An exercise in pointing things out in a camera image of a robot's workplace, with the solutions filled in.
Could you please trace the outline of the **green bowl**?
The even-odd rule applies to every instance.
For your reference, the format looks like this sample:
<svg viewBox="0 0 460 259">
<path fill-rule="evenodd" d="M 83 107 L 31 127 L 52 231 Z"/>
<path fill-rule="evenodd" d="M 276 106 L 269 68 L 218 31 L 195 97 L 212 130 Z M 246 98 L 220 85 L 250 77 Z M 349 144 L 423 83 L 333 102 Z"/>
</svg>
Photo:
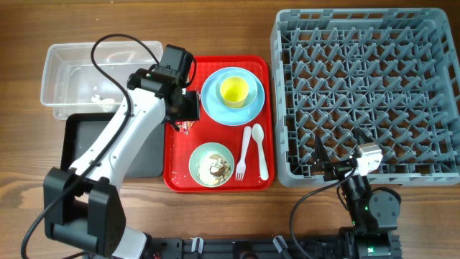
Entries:
<svg viewBox="0 0 460 259">
<path fill-rule="evenodd" d="M 198 185 L 216 188 L 233 176 L 234 156 L 224 145 L 207 142 L 192 152 L 188 167 L 191 178 Z"/>
</svg>

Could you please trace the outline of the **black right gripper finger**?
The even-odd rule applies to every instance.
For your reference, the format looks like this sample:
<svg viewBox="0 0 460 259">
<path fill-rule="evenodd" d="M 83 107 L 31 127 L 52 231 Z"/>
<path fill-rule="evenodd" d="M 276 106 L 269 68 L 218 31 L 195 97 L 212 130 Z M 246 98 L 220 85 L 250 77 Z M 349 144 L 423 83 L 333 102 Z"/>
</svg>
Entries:
<svg viewBox="0 0 460 259">
<path fill-rule="evenodd" d="M 321 138 L 316 135 L 315 148 L 313 151 L 313 172 L 326 172 L 330 169 L 330 158 Z"/>
<path fill-rule="evenodd" d="M 354 129 L 354 137 L 358 145 L 372 144 L 372 138 L 368 137 L 359 127 Z"/>
</svg>

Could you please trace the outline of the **rice and food scraps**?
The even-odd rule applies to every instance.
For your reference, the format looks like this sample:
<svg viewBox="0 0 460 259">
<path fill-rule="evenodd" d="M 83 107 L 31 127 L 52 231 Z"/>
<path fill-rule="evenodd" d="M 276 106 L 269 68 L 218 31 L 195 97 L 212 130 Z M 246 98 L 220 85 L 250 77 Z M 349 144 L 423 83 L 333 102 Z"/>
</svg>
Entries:
<svg viewBox="0 0 460 259">
<path fill-rule="evenodd" d="M 217 152 L 207 152 L 198 161 L 197 176 L 207 186 L 221 184 L 229 177 L 230 171 L 227 159 Z"/>
</svg>

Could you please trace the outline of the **red candy wrapper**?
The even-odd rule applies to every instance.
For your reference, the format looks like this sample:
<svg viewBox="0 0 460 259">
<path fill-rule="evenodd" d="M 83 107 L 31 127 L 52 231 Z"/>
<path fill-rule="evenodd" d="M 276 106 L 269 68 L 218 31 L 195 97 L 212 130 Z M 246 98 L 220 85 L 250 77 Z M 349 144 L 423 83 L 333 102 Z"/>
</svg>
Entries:
<svg viewBox="0 0 460 259">
<path fill-rule="evenodd" d="M 179 128 L 179 132 L 183 133 L 184 135 L 188 135 L 192 126 L 195 124 L 194 121 L 185 121 L 185 122 L 177 122 L 176 125 Z"/>
</svg>

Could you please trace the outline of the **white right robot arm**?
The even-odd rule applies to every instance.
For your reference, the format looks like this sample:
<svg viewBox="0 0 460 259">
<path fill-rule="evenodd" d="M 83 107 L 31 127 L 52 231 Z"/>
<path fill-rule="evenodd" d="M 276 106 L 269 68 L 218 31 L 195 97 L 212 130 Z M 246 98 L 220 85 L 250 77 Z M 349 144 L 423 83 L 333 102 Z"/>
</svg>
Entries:
<svg viewBox="0 0 460 259">
<path fill-rule="evenodd" d="M 358 145 L 352 154 L 339 162 L 331 161 L 319 136 L 315 138 L 313 170 L 324 181 L 338 181 L 352 227 L 339 230 L 338 258 L 401 258 L 397 229 L 402 199 L 387 187 L 372 188 L 367 175 L 378 169 L 383 159 L 380 146 L 360 129 L 354 134 Z"/>
</svg>

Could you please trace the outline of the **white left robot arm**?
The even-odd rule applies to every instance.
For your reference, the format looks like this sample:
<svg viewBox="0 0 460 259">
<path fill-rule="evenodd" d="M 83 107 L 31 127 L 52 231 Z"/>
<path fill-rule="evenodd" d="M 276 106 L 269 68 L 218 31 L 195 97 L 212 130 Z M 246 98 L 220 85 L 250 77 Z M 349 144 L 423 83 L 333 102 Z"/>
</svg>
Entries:
<svg viewBox="0 0 460 259">
<path fill-rule="evenodd" d="M 197 120 L 199 103 L 187 68 L 157 66 L 130 75 L 118 111 L 68 170 L 46 175 L 43 219 L 51 240 L 109 258 L 143 258 L 151 237 L 127 226 L 119 190 L 153 129 Z"/>
</svg>

